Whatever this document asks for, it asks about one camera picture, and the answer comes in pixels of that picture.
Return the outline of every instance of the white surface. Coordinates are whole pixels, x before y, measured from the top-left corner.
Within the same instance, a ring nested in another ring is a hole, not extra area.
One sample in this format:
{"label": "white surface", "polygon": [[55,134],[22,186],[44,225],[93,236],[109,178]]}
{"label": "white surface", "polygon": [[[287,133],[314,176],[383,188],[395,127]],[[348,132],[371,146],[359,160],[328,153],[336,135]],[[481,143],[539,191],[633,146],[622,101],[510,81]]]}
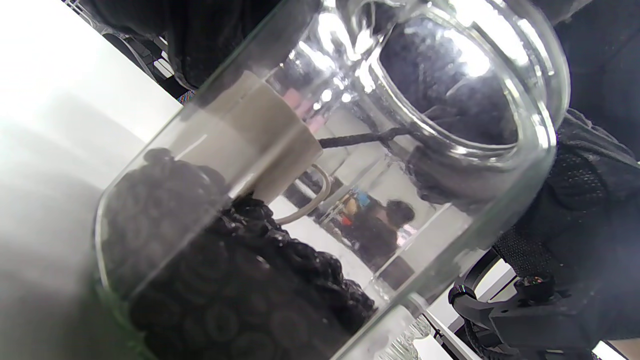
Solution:
{"label": "white surface", "polygon": [[90,286],[100,193],[180,105],[59,0],[0,3],[0,352],[128,360]]}

